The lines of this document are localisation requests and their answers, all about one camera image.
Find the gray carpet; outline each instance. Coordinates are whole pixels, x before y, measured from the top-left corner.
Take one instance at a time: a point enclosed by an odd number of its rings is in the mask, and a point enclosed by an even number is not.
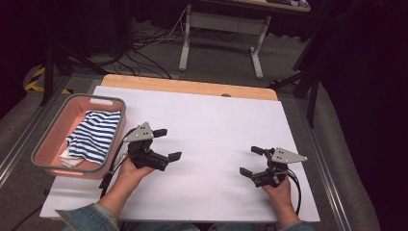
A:
[[[223,33],[220,35],[226,38],[233,36]],[[255,41],[256,38],[252,36],[239,35],[234,41],[225,42],[212,33],[199,32],[191,39],[188,69],[185,72],[178,70],[182,48],[182,43],[179,41],[148,46],[143,48],[141,53],[162,65],[173,77],[181,80],[265,88],[271,80],[284,79],[295,73],[292,71],[292,66],[306,45],[305,43],[299,42],[298,38],[278,38],[273,35],[266,37],[260,53],[265,79],[257,80],[247,53],[249,45],[255,44]],[[148,63],[139,55],[135,56],[133,52],[130,52],[129,55],[138,61]],[[109,57],[102,56],[92,58],[95,62],[108,59]],[[140,72],[146,73],[144,75],[158,76],[155,73],[148,73],[146,69],[140,68],[125,56],[121,61],[132,67],[137,73],[139,72],[137,68],[139,68]],[[132,71],[118,63],[106,65],[104,68],[111,72],[132,75]],[[158,68],[154,70],[163,74]],[[86,68],[77,68],[66,88],[74,90],[74,93],[88,92],[101,79],[102,76],[94,75]],[[316,230],[379,230],[375,211],[354,168],[336,112],[327,93],[320,87],[315,117],[316,128],[311,130],[304,122],[304,108],[307,99],[294,99],[290,94],[292,88],[288,86],[278,91],[278,97],[284,105],[299,153],[309,157],[309,161],[303,165],[321,219],[321,222],[313,223],[314,227]],[[66,94],[57,92],[57,95],[55,103],[46,112],[26,151],[0,188],[1,230],[10,230],[41,205],[45,200],[44,190],[51,187],[54,177],[35,167],[31,163],[31,154],[51,119],[67,98]],[[41,92],[29,91],[28,95],[0,120],[0,132],[2,133],[0,161],[2,163],[29,124],[41,97]],[[334,205],[329,199],[327,185],[322,181],[324,177],[319,167],[321,157],[316,154],[316,146],[312,145],[313,138],[318,141],[319,150],[344,207],[348,223],[346,229],[339,226],[334,213],[336,210],[333,210]],[[63,227],[60,221],[42,219],[36,213],[18,230],[61,230]]]

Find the striped cloth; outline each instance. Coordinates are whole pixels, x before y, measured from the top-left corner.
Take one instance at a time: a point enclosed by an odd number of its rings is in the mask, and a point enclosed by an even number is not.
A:
[[[69,156],[102,164],[119,120],[120,112],[87,111],[84,120],[66,138]]]

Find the white paper sheet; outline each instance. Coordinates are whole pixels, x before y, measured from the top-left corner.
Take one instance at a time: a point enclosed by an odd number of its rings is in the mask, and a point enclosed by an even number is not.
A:
[[[167,136],[153,141],[151,148],[155,152],[183,152],[181,160],[170,163],[165,172],[156,170],[140,183],[120,218],[277,221],[266,193],[241,176],[240,167],[253,172],[267,168],[265,156],[250,151],[252,145],[280,146],[297,152],[279,101],[108,87],[97,87],[94,94],[125,101],[125,133],[148,121],[153,130],[168,130]],[[319,221],[302,164],[289,167],[302,190],[300,218]],[[75,209],[96,202],[101,192],[99,184],[100,181],[57,177],[40,216],[57,218],[55,209]],[[296,206],[295,184],[292,198]]]

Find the desk leg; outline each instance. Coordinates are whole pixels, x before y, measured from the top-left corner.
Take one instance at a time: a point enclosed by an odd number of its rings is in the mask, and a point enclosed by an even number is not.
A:
[[[179,70],[181,71],[185,71],[187,69],[187,60],[189,59],[190,24],[191,24],[191,5],[188,5],[186,14],[186,32],[184,35],[183,50],[181,51],[181,58],[179,64]]]
[[[258,36],[258,44],[256,45],[256,47],[250,48],[252,63],[254,64],[255,75],[257,79],[264,78],[264,73],[262,73],[261,64],[259,63],[258,53],[259,53],[259,50],[261,49],[262,42],[264,41],[265,34],[267,33],[269,22],[270,22],[270,16],[267,16],[265,18],[265,24],[262,26],[261,32]]]

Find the sleeve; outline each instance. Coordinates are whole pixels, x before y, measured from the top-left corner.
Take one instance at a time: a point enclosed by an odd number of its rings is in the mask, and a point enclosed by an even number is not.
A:
[[[100,204],[90,204],[75,210],[56,210],[67,230],[87,231],[117,231],[117,220],[112,213]]]
[[[283,229],[280,229],[279,231],[315,231],[315,229],[308,222],[304,220],[298,220],[287,225]]]

